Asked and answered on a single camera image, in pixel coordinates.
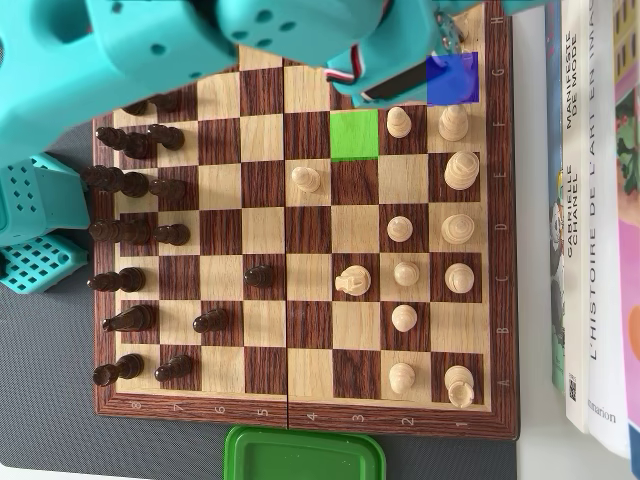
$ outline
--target white surface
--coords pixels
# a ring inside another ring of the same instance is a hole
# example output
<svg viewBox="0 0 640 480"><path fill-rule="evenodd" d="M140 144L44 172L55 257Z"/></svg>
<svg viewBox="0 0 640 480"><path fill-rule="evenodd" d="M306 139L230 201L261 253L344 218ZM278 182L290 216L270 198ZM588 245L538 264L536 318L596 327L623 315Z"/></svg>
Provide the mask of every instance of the white surface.
<svg viewBox="0 0 640 480"><path fill-rule="evenodd" d="M579 433L564 415L564 398L551 384L549 217L544 12L514 18L520 394L520 480L632 480L627 461ZM14 470L16 480L114 479L92 475Z"/></svg>

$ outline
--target light wooden square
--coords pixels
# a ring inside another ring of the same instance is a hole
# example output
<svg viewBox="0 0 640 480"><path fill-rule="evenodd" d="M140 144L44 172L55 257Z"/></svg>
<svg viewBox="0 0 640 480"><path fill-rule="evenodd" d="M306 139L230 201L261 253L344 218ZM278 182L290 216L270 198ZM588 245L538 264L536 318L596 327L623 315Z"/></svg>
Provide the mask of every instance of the light wooden square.
<svg viewBox="0 0 640 480"><path fill-rule="evenodd" d="M198 168L200 210L242 207L241 165L206 165Z"/></svg>
<svg viewBox="0 0 640 480"><path fill-rule="evenodd" d="M289 398L331 400L333 360L331 350L289 348Z"/></svg>
<svg viewBox="0 0 640 480"><path fill-rule="evenodd" d="M197 210L158 212L158 225L181 223L189 229L189 241L179 247L168 243L159 243L160 255L200 255L200 212Z"/></svg>
<svg viewBox="0 0 640 480"><path fill-rule="evenodd" d="M331 301L331 255L287 255L287 300Z"/></svg>
<svg viewBox="0 0 640 480"><path fill-rule="evenodd" d="M330 88L322 68L285 67L285 113L328 111L331 108Z"/></svg>
<svg viewBox="0 0 640 480"><path fill-rule="evenodd" d="M394 278L394 269L400 262L414 263L420 270L418 281L410 287L399 285ZM429 254L428 253L381 253L380 254L380 300L396 302L429 301Z"/></svg>
<svg viewBox="0 0 640 480"><path fill-rule="evenodd" d="M380 203L426 203L427 155L381 155L378 179Z"/></svg>
<svg viewBox="0 0 640 480"><path fill-rule="evenodd" d="M442 238L442 224L451 215L463 213L473 219L473 235L467 243L451 245ZM482 252L486 249L487 210L477 203L430 203L429 204L429 251L430 252Z"/></svg>
<svg viewBox="0 0 640 480"><path fill-rule="evenodd" d="M242 252L284 253L284 207L242 209Z"/></svg>
<svg viewBox="0 0 640 480"><path fill-rule="evenodd" d="M201 347L202 391L244 393L244 348Z"/></svg>
<svg viewBox="0 0 640 480"><path fill-rule="evenodd" d="M240 159L261 162L284 159L282 115L240 118Z"/></svg>
<svg viewBox="0 0 640 480"><path fill-rule="evenodd" d="M380 350L380 304L333 302L333 348Z"/></svg>
<svg viewBox="0 0 640 480"><path fill-rule="evenodd" d="M202 335L193 329L202 313L199 300L160 300L159 312L162 345L200 345Z"/></svg>
<svg viewBox="0 0 640 480"><path fill-rule="evenodd" d="M202 300L242 300L242 255L200 257Z"/></svg>
<svg viewBox="0 0 640 480"><path fill-rule="evenodd" d="M489 307L479 303L431 303L431 350L489 353Z"/></svg>
<svg viewBox="0 0 640 480"><path fill-rule="evenodd" d="M284 347L285 302L245 300L242 303L245 347Z"/></svg>
<svg viewBox="0 0 640 480"><path fill-rule="evenodd" d="M298 167L313 168L320 175L320 187L315 192L303 192L291 180L291 173ZM286 205L288 207L308 207L331 205L331 160L310 158L287 160L285 162Z"/></svg>
<svg viewBox="0 0 640 480"><path fill-rule="evenodd" d="M378 205L334 205L331 207L333 253L380 251Z"/></svg>
<svg viewBox="0 0 640 480"><path fill-rule="evenodd" d="M389 372L396 363L406 363L415 373L413 386L399 395L391 390ZM425 405L431 402L431 354L383 350L380 354L380 394L384 400L404 400Z"/></svg>
<svg viewBox="0 0 640 480"><path fill-rule="evenodd" d="M198 120L240 116L240 74L211 75L198 81Z"/></svg>
<svg viewBox="0 0 640 480"><path fill-rule="evenodd" d="M182 167L198 165L198 122L165 123L184 134L184 145L179 150L167 150L158 143L158 167Z"/></svg>

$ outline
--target chess piece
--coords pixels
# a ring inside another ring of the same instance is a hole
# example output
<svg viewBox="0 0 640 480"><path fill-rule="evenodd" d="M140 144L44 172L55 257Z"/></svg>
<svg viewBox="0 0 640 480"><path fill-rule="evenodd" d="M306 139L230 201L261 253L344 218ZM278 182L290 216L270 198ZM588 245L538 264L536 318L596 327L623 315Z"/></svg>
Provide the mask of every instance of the chess piece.
<svg viewBox="0 0 640 480"><path fill-rule="evenodd" d="M411 238L413 225L406 217L394 217L387 225L387 234L394 242L406 242Z"/></svg>
<svg viewBox="0 0 640 480"><path fill-rule="evenodd" d="M166 382L174 378L185 377L191 373L192 366L193 362L190 357L187 355L176 355L156 369L156 380Z"/></svg>
<svg viewBox="0 0 640 480"><path fill-rule="evenodd" d="M179 247L189 241L191 233L186 225L176 223L175 225L156 227L153 230L153 238L159 243L168 243Z"/></svg>
<svg viewBox="0 0 640 480"><path fill-rule="evenodd" d="M354 297L364 295L371 287L371 275L366 268L352 265L336 277L336 290Z"/></svg>
<svg viewBox="0 0 640 480"><path fill-rule="evenodd" d="M450 105L440 116L438 131L449 142L462 140L469 130L467 111L462 105Z"/></svg>
<svg viewBox="0 0 640 480"><path fill-rule="evenodd" d="M444 283L453 293L467 293L473 288L473 270L464 263L454 263L444 273Z"/></svg>
<svg viewBox="0 0 640 480"><path fill-rule="evenodd" d="M393 278L398 285L410 287L411 285L415 285L420 278L420 270L415 263L400 262L396 265L396 268L393 269Z"/></svg>
<svg viewBox="0 0 640 480"><path fill-rule="evenodd" d="M474 230L473 219L463 213L448 217L440 229L442 237L451 245L462 245L468 242Z"/></svg>
<svg viewBox="0 0 640 480"><path fill-rule="evenodd" d="M466 190L476 181L480 160L475 153L457 152L447 162L444 181L454 190Z"/></svg>
<svg viewBox="0 0 640 480"><path fill-rule="evenodd" d="M244 283L250 287L268 288L273 285L275 276L273 268L269 265L258 265L244 272Z"/></svg>
<svg viewBox="0 0 640 480"><path fill-rule="evenodd" d="M389 383L391 390L398 395L408 392L416 381L416 374L406 363L396 363L389 370Z"/></svg>
<svg viewBox="0 0 640 480"><path fill-rule="evenodd" d="M120 270L120 273L100 273L87 282L87 286L96 292L123 292L133 293L144 288L144 272L139 268L128 267Z"/></svg>
<svg viewBox="0 0 640 480"><path fill-rule="evenodd" d="M291 180L303 192L313 193L320 188L320 174L313 168L294 168L291 172Z"/></svg>
<svg viewBox="0 0 640 480"><path fill-rule="evenodd" d="M105 332L141 332L154 324L153 310L149 305L134 305L115 317L105 318L102 329Z"/></svg>
<svg viewBox="0 0 640 480"><path fill-rule="evenodd" d="M130 242L142 245L149 241L151 228L144 220L96 220L89 225L89 234L96 242Z"/></svg>
<svg viewBox="0 0 640 480"><path fill-rule="evenodd" d="M393 107L387 113L387 130L392 137L404 138L411 131L411 119L400 107Z"/></svg>
<svg viewBox="0 0 640 480"><path fill-rule="evenodd" d="M184 145L184 133L176 127L165 125L149 125L147 133L151 140L161 143L167 150L180 150Z"/></svg>
<svg viewBox="0 0 640 480"><path fill-rule="evenodd" d="M130 380L137 377L144 370L144 360L137 353L130 353L120 357L115 365L107 363L100 365L93 371L93 383L98 387L112 385L119 378Z"/></svg>
<svg viewBox="0 0 640 480"><path fill-rule="evenodd" d="M224 330L228 324L229 317L227 312L222 308L214 308L196 318L193 321L193 329L198 333L215 332Z"/></svg>
<svg viewBox="0 0 640 480"><path fill-rule="evenodd" d="M410 305L398 305L391 314L391 323L399 332L408 332L418 323L418 314Z"/></svg>
<svg viewBox="0 0 640 480"><path fill-rule="evenodd" d="M444 385L449 392L449 400L458 408L467 408L473 403L473 375L469 369L454 366L444 374Z"/></svg>
<svg viewBox="0 0 640 480"><path fill-rule="evenodd" d="M149 182L149 193L158 198L177 202L182 200L187 192L187 184L182 180L163 180L156 178Z"/></svg>

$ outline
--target dark wooden square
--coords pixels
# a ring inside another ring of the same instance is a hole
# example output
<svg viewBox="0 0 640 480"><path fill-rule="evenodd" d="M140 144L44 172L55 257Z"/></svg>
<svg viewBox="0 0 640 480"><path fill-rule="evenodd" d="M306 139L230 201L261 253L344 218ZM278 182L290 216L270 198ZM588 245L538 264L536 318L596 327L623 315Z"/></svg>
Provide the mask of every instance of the dark wooden square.
<svg viewBox="0 0 640 480"><path fill-rule="evenodd" d="M200 300L200 257L160 257L160 300Z"/></svg>
<svg viewBox="0 0 640 480"><path fill-rule="evenodd" d="M333 396L380 398L380 351L333 350Z"/></svg>
<svg viewBox="0 0 640 480"><path fill-rule="evenodd" d="M287 394L287 349L244 347L246 393Z"/></svg>
<svg viewBox="0 0 640 480"><path fill-rule="evenodd" d="M482 255L480 253L432 252L429 254L429 263L431 264L429 285L432 302L482 302ZM464 263L473 271L473 287L467 293L453 293L444 283L444 274L454 263Z"/></svg>
<svg viewBox="0 0 640 480"><path fill-rule="evenodd" d="M331 302L287 302L287 348L333 348Z"/></svg>

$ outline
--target chessboard square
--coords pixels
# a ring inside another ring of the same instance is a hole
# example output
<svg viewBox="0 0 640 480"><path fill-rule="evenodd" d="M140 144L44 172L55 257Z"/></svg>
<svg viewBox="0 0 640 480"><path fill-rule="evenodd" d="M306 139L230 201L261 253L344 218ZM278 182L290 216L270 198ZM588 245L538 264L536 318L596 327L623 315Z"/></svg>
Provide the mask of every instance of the chessboard square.
<svg viewBox="0 0 640 480"><path fill-rule="evenodd" d="M201 334L193 329L200 316L200 300L160 300L160 343L200 345Z"/></svg>
<svg viewBox="0 0 640 480"><path fill-rule="evenodd" d="M200 257L160 257L160 300L200 300Z"/></svg>
<svg viewBox="0 0 640 480"><path fill-rule="evenodd" d="M306 400L333 399L331 350L289 348L289 398Z"/></svg>
<svg viewBox="0 0 640 480"><path fill-rule="evenodd" d="M378 205L332 206L331 248L333 252L379 252L379 221Z"/></svg>
<svg viewBox="0 0 640 480"><path fill-rule="evenodd" d="M240 116L284 112L282 68L240 71Z"/></svg>
<svg viewBox="0 0 640 480"><path fill-rule="evenodd" d="M284 159L282 115L240 118L240 159L261 162Z"/></svg>
<svg viewBox="0 0 640 480"><path fill-rule="evenodd" d="M378 111L331 112L332 160L378 157Z"/></svg>
<svg viewBox="0 0 640 480"><path fill-rule="evenodd" d="M285 113L284 158L329 158L329 112Z"/></svg>
<svg viewBox="0 0 640 480"><path fill-rule="evenodd" d="M331 205L331 160L328 158L307 158L287 160L285 166L285 203L288 207ZM291 179L298 167L313 168L320 175L320 186L315 192L303 192Z"/></svg>
<svg viewBox="0 0 640 480"><path fill-rule="evenodd" d="M305 65L284 69L284 111L318 112L329 110L329 89L322 68Z"/></svg>
<svg viewBox="0 0 640 480"><path fill-rule="evenodd" d="M158 213L158 225L178 224L189 229L189 241L180 246L159 243L160 255L200 255L200 213L195 210Z"/></svg>
<svg viewBox="0 0 640 480"><path fill-rule="evenodd" d="M405 287L394 277L396 266L410 262L418 267L418 281ZM381 253L380 254L380 299L397 302L429 301L429 254L428 253Z"/></svg>
<svg viewBox="0 0 640 480"><path fill-rule="evenodd" d="M381 155L380 203L427 202L427 155Z"/></svg>
<svg viewBox="0 0 640 480"><path fill-rule="evenodd" d="M287 394L287 349L244 347L246 393Z"/></svg>
<svg viewBox="0 0 640 480"><path fill-rule="evenodd" d="M284 252L284 208L242 209L242 251Z"/></svg>
<svg viewBox="0 0 640 480"><path fill-rule="evenodd" d="M201 210L242 207L240 164L199 167L198 193Z"/></svg>
<svg viewBox="0 0 640 480"><path fill-rule="evenodd" d="M331 300L331 255L287 255L287 299Z"/></svg>
<svg viewBox="0 0 640 480"><path fill-rule="evenodd" d="M200 257L202 300L242 300L242 255Z"/></svg>
<svg viewBox="0 0 640 480"><path fill-rule="evenodd" d="M380 357L381 397L384 400L402 400L421 405L431 402L431 354L382 350ZM389 381L391 367L398 363L409 365L415 374L413 385L403 394L394 392Z"/></svg>
<svg viewBox="0 0 640 480"><path fill-rule="evenodd" d="M284 207L284 160L242 164L242 207Z"/></svg>
<svg viewBox="0 0 640 480"><path fill-rule="evenodd" d="M198 120L239 116L239 73L219 73L198 81Z"/></svg>
<svg viewBox="0 0 640 480"><path fill-rule="evenodd" d="M380 351L333 350L333 396L380 399Z"/></svg>
<svg viewBox="0 0 640 480"><path fill-rule="evenodd" d="M202 391L244 393L244 348L202 347Z"/></svg>
<svg viewBox="0 0 640 480"><path fill-rule="evenodd" d="M331 163L333 205L378 205L378 161Z"/></svg>
<svg viewBox="0 0 640 480"><path fill-rule="evenodd" d="M334 302L332 306L333 348L380 350L380 304Z"/></svg>
<svg viewBox="0 0 640 480"><path fill-rule="evenodd" d="M284 347L286 345L285 302L245 300L242 311L246 347Z"/></svg>
<svg viewBox="0 0 640 480"><path fill-rule="evenodd" d="M287 347L331 349L332 345L331 302L287 302Z"/></svg>

